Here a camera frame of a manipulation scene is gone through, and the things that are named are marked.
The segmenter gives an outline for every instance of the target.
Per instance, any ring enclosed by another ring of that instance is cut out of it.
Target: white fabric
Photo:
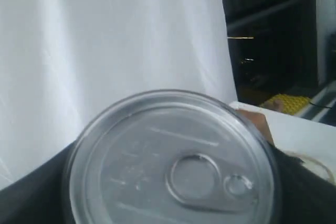
[[[163,88],[236,100],[222,0],[0,0],[0,189]]]

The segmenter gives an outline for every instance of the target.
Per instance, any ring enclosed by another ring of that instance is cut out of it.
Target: cable
[[[295,153],[295,152],[285,152],[285,153],[289,156],[297,157],[297,158],[301,159],[303,162],[305,162],[305,160],[308,160],[308,161],[322,167],[327,172],[327,174],[329,176],[329,179],[327,179],[327,181],[329,181],[330,183],[335,185],[335,177],[334,177],[333,173],[330,171],[329,168],[327,168],[325,165],[323,165],[317,159],[315,159],[313,157],[310,157],[310,156],[307,156],[307,155],[304,155],[304,154],[298,154],[298,153]]]
[[[318,104],[315,104],[315,103],[312,103],[312,102],[309,102],[309,104],[313,105],[313,106],[316,106],[316,107],[319,107],[319,108],[323,108],[323,109],[332,109],[332,107],[318,105]]]

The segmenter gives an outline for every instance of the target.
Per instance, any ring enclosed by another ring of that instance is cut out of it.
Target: can
[[[266,140],[227,105],[157,90],[80,134],[64,172],[67,223],[273,223],[280,182]]]

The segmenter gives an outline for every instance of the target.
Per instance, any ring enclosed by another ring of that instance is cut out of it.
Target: metal can lid
[[[276,168],[265,140],[212,98],[152,91],[79,136],[66,171],[75,223],[269,223]]]

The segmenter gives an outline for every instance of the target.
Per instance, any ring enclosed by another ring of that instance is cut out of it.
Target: white table
[[[240,102],[230,106],[264,114],[279,149],[313,157],[336,174],[336,127]]]

